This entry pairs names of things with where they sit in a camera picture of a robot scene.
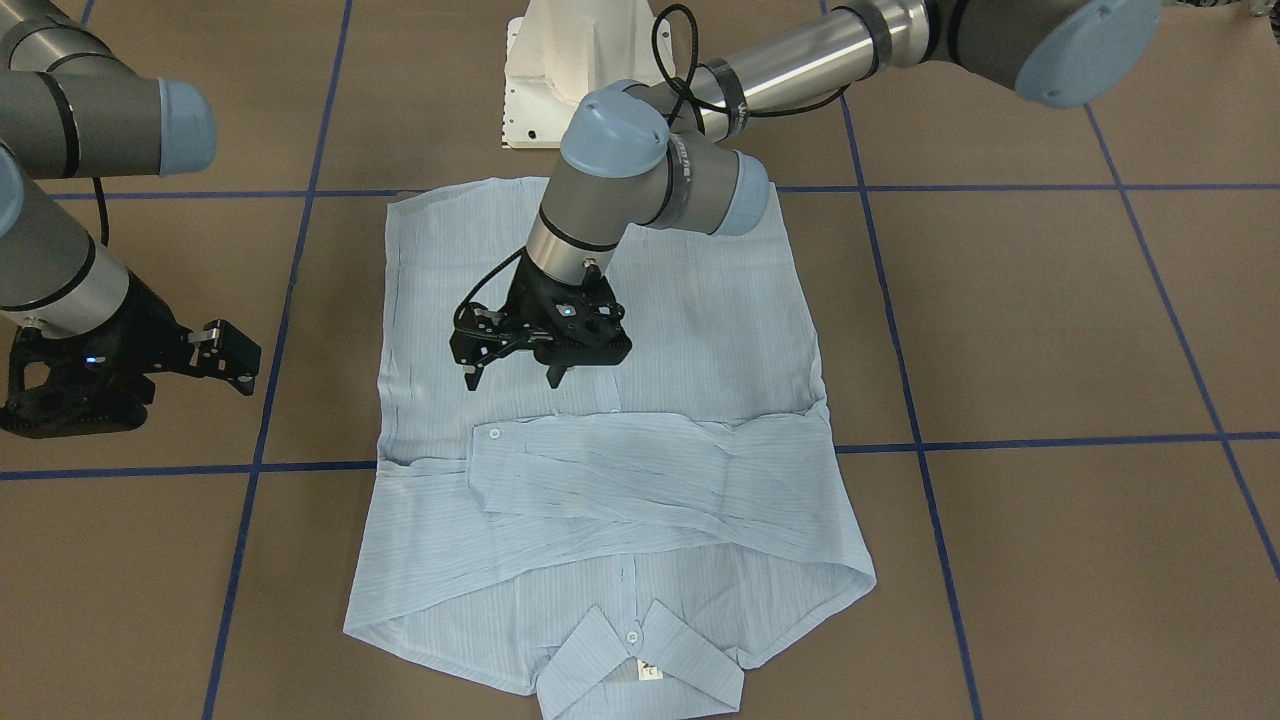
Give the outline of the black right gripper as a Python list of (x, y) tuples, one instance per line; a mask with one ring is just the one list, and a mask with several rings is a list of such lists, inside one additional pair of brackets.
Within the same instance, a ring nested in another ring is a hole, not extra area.
[(3, 430), (28, 439), (133, 430), (155, 397), (151, 373), (204, 375), (244, 397), (255, 392), (261, 348), (216, 319), (192, 332), (137, 275), (99, 328), (68, 340), (17, 332), (9, 352)]

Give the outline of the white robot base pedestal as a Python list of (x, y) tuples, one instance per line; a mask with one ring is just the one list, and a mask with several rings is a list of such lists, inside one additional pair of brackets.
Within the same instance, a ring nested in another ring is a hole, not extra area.
[(530, 1), (506, 27), (504, 149), (557, 149), (580, 101), (622, 79), (658, 85), (671, 27), (648, 1)]

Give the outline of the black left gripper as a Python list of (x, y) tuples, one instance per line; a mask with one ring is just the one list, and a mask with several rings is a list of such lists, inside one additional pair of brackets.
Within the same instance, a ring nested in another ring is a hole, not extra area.
[[(490, 310), (475, 299), (507, 266), (515, 273), (506, 302)], [(582, 284), (566, 284), (534, 263), (499, 263), (454, 310), (451, 356), (463, 368), (470, 392), (489, 364), (524, 351), (548, 366), (547, 383), (558, 389), (573, 366), (614, 366), (626, 359), (634, 343), (623, 318), (625, 307), (598, 269)]]

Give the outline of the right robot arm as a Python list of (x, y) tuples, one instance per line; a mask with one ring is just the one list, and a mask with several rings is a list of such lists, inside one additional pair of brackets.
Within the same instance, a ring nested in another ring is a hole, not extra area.
[(109, 245), (42, 190), (50, 179), (205, 170), (218, 132), (186, 82), (136, 74), (50, 1), (1, 5), (1, 311), (17, 325), (3, 429), (29, 439), (142, 427), (152, 374), (250, 396), (261, 348), (229, 322), (195, 331)]

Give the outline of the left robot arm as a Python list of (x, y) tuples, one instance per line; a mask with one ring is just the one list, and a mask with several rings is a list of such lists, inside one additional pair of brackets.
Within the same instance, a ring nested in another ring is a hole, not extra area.
[(485, 369), (530, 352), (557, 388), (577, 366), (616, 366), (632, 343), (605, 270), (631, 225), (741, 236), (762, 220), (765, 168), (723, 147), (751, 124), (822, 109), (893, 67), (947, 61), (1047, 108), (1114, 87), (1157, 29), (1158, 1), (850, 1), (682, 76), (588, 94), (497, 310), (467, 295), (451, 355), (476, 389)]

